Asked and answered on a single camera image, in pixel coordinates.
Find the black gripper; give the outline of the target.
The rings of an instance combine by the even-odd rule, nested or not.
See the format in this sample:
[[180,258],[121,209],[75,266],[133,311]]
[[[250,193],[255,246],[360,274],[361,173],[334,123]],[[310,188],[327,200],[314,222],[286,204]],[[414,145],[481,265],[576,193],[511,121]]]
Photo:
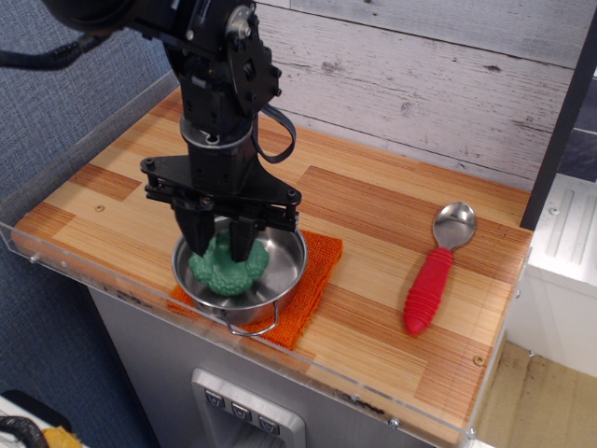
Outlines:
[[203,256],[215,219],[228,217],[230,254],[247,261],[257,226],[293,231],[301,194],[262,166],[251,137],[228,146],[188,146],[186,155],[144,159],[146,196],[169,204],[188,247]]

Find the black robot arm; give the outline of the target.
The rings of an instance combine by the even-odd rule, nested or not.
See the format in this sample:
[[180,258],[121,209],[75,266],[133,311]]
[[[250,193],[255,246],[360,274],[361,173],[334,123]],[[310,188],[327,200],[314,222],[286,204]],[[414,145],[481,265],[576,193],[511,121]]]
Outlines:
[[215,220],[229,220],[230,254],[248,258],[260,231],[293,231],[300,194],[269,174],[258,142],[258,118],[281,124],[271,105],[280,70],[258,33],[252,1],[50,1],[50,13],[71,29],[107,36],[124,28],[159,40],[179,82],[182,156],[141,164],[149,199],[168,203],[188,244],[203,254]]

